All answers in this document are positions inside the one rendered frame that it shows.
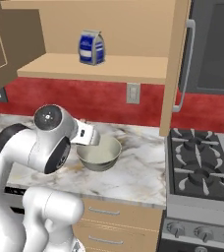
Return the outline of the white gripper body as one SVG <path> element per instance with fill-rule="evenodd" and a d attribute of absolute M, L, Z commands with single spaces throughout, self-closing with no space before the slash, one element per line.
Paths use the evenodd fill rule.
<path fill-rule="evenodd" d="M 88 128 L 88 134 L 89 134 L 89 144 L 91 146 L 98 146 L 100 143 L 100 134 L 99 132 L 95 129 L 94 126 L 90 126 Z"/>

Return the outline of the grey-green mixing bowl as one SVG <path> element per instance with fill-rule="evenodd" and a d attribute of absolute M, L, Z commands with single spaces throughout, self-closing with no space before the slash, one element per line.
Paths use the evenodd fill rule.
<path fill-rule="evenodd" d="M 78 158 L 92 171 L 105 171 L 111 168 L 121 151 L 121 143 L 109 135 L 102 135 L 98 146 L 77 146 Z"/>

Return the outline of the tan drawer front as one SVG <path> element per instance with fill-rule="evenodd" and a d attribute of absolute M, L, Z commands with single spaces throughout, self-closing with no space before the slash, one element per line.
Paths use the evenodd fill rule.
<path fill-rule="evenodd" d="M 83 243 L 86 252 L 155 252 L 158 240 L 156 230 L 119 226 L 109 223 L 81 220 L 74 225 L 75 236 Z M 88 236 L 120 241 L 112 245 L 88 239 Z"/>
<path fill-rule="evenodd" d="M 88 207 L 112 212 L 120 211 L 120 215 L 110 216 L 93 213 L 88 210 Z M 84 198 L 85 220 L 100 221 L 158 231 L 161 224 L 162 213 L 163 211 L 160 209 Z"/>

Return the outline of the blue and white flour bag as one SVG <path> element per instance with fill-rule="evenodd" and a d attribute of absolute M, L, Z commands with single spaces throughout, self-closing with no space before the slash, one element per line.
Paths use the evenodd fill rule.
<path fill-rule="evenodd" d="M 79 40 L 80 61 L 98 65 L 105 61 L 105 44 L 100 31 L 84 30 Z"/>

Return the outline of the grey gas hob stove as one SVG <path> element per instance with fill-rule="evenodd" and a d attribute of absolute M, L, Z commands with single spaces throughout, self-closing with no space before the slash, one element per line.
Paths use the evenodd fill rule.
<path fill-rule="evenodd" d="M 224 134 L 173 128 L 165 138 L 166 211 L 158 252 L 224 252 Z M 167 229 L 178 222 L 185 234 Z M 209 227 L 213 239 L 203 242 L 195 229 Z"/>

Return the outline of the dark grey microwave oven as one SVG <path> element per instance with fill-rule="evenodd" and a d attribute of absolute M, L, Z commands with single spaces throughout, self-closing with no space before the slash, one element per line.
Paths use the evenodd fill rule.
<path fill-rule="evenodd" d="M 224 95 L 224 0 L 191 0 L 189 18 L 196 22 L 196 36 L 189 77 L 189 62 L 193 31 L 187 29 L 179 79 L 182 91 Z"/>

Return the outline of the grey wall socket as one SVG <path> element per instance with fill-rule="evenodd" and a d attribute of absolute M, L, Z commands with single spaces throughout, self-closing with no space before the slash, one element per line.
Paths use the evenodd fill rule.
<path fill-rule="evenodd" d="M 127 83 L 126 103 L 140 103 L 140 83 Z"/>

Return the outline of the tan open wall cupboard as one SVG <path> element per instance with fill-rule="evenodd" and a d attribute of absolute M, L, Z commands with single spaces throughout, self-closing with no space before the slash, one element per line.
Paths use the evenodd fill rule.
<path fill-rule="evenodd" d="M 20 77 L 162 84 L 176 0 L 4 0 L 4 10 L 37 10 L 45 53 Z M 79 61 L 83 30 L 100 31 L 105 62 Z"/>

